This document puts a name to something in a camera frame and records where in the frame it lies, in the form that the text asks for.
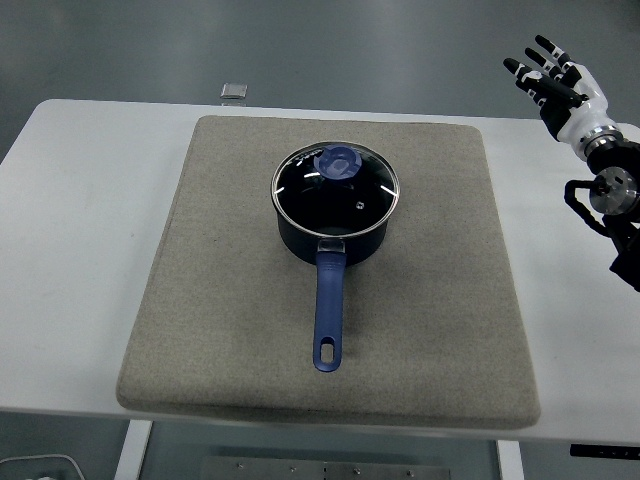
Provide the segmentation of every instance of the white table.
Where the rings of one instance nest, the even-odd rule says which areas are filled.
[[[44,102],[0,165],[0,410],[170,418],[123,409],[115,386],[193,128],[211,114],[478,128],[542,416],[516,431],[391,430],[640,443],[640,294],[564,204],[564,183],[592,175],[535,120]]]

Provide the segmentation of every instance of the gray felt pad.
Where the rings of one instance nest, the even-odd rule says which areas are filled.
[[[345,278],[341,367],[312,363],[316,273],[282,243],[278,164],[364,145],[400,180],[380,249]],[[539,404],[480,132],[203,117],[117,388],[127,408],[225,419],[519,428]]]

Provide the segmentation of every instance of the robot finger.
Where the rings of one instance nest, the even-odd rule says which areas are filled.
[[[526,48],[524,53],[527,55],[527,57],[540,65],[542,67],[542,70],[554,80],[558,81],[562,78],[562,70],[560,70],[560,67],[544,58],[535,50]]]
[[[533,92],[539,94],[541,98],[553,98],[558,103],[566,105],[567,108],[579,107],[584,101],[584,99],[571,88],[552,80],[547,75],[543,75],[513,58],[506,58],[503,64],[507,70],[516,76],[518,82],[522,84],[519,88],[522,90],[526,88],[525,91],[527,91],[527,93],[528,90],[533,90]]]
[[[526,87],[520,80],[516,80],[516,87],[518,87],[520,90],[525,92],[529,97],[531,97],[533,102],[539,107],[542,107],[547,101],[547,99],[544,98],[541,94],[537,93],[535,90],[531,90],[530,88]]]
[[[542,35],[536,35],[536,43],[551,54],[553,59],[558,63],[562,72],[566,72],[573,65],[573,60],[567,52],[562,50],[553,42],[547,40]]]

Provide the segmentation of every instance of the metal plate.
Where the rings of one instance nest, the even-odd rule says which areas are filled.
[[[449,469],[424,465],[205,457],[201,480],[449,480]]]
[[[241,83],[225,83],[220,98],[242,99],[247,96],[247,86]]]

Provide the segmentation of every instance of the black cable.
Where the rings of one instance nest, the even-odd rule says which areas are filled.
[[[593,218],[593,215],[591,215],[591,211],[576,198],[577,188],[585,188],[587,190],[602,190],[606,188],[606,184],[597,180],[569,180],[564,186],[564,201],[567,205],[569,205],[569,207],[571,207],[574,212],[578,214],[580,218],[582,218],[582,220],[584,220],[584,223],[586,223],[589,228],[599,233],[603,237],[609,238],[610,235],[607,227]]]

